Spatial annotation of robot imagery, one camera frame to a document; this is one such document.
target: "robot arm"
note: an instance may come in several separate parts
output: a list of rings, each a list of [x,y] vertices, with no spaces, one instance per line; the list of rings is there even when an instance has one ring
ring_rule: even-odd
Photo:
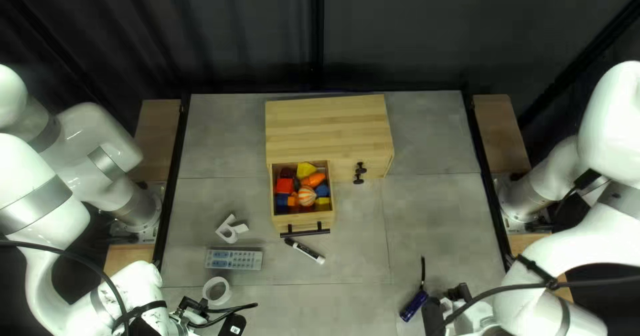
[[[518,211],[527,214],[559,200],[563,191],[569,190],[568,181],[575,180],[574,170],[592,169],[612,180],[578,226],[535,242],[523,256],[551,276],[595,263],[640,266],[639,124],[640,63],[621,63],[596,85],[579,134],[558,144],[547,160],[513,190],[502,193],[501,206],[513,217]],[[540,198],[543,202],[534,205]],[[539,276],[516,262],[502,284],[540,281]],[[607,333],[597,316],[544,289],[498,294],[493,311],[502,327],[518,336]]]
[[[0,231],[13,241],[66,249],[88,225],[84,205],[47,163],[19,138],[0,134]],[[120,309],[111,290],[101,284],[69,305],[55,291],[51,269],[57,254],[19,248],[27,259],[26,296],[36,319],[54,335],[110,335]],[[155,266],[140,261],[112,280],[128,310],[162,299]],[[160,335],[175,325],[165,308],[149,310],[142,318]]]
[[[142,232],[158,220],[157,195],[126,175],[140,163],[142,152],[101,106],[78,104],[53,116],[28,95],[13,70],[0,65],[0,130],[28,142],[76,198],[111,212],[126,231]]]
[[[610,193],[612,187],[619,185],[610,185],[604,195]],[[640,266],[639,233],[640,220],[599,202],[578,226],[535,242],[523,256],[535,261],[537,266],[554,277],[587,264]],[[538,275],[516,261],[502,285],[540,281]],[[518,336],[555,335],[562,327],[567,328],[566,335],[607,334],[606,326],[597,316],[576,304],[558,299],[544,289],[498,294],[493,311],[501,326]]]

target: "tape roll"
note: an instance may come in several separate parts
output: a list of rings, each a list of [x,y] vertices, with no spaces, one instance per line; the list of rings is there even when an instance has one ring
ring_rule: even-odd
[[[209,291],[215,286],[219,286],[220,283],[224,284],[225,286],[224,293],[222,293],[222,296],[220,296],[217,299],[211,299],[209,297]],[[204,287],[202,288],[202,297],[207,299],[213,305],[216,305],[216,306],[222,305],[223,303],[227,302],[231,298],[231,288],[229,287],[229,282],[224,277],[220,277],[220,276],[213,277],[211,280],[207,281],[204,284]]]

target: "remote control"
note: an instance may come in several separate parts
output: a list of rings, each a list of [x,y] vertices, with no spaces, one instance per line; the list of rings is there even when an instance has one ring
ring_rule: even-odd
[[[260,270],[261,251],[207,250],[204,258],[207,269]]]

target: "wooden drawer box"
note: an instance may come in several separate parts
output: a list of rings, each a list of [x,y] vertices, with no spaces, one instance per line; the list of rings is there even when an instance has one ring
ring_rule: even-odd
[[[269,175],[279,165],[320,160],[327,164],[327,178],[334,182],[355,178],[358,163],[367,169],[361,177],[381,178],[387,175],[394,158],[394,145],[387,118],[385,95],[319,97],[268,101],[266,117],[266,159]],[[335,192],[332,190],[332,210],[309,212],[295,217],[279,217],[273,211],[273,222],[279,232],[291,224],[296,230],[314,230],[317,221],[323,228],[333,224]]]
[[[321,222],[322,229],[331,229],[334,218],[334,204],[335,199],[333,196],[333,186],[331,184],[331,173],[329,171],[329,165],[327,161],[309,161],[316,166],[318,170],[324,171],[326,175],[326,183],[329,185],[331,191],[329,210],[313,211],[313,212],[301,212],[301,213],[282,213],[278,214],[274,202],[274,188],[275,182],[280,175],[280,171],[283,168],[296,169],[298,163],[284,163],[271,165],[271,172],[269,176],[271,178],[271,221],[276,226],[276,230],[279,233],[289,232],[289,225],[291,225],[292,232],[311,231],[317,230],[317,222]]]

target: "striped ball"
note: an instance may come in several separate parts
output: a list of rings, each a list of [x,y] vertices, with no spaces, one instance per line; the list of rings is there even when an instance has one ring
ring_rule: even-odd
[[[311,206],[316,201],[316,192],[310,186],[302,186],[298,190],[298,200],[302,206]]]

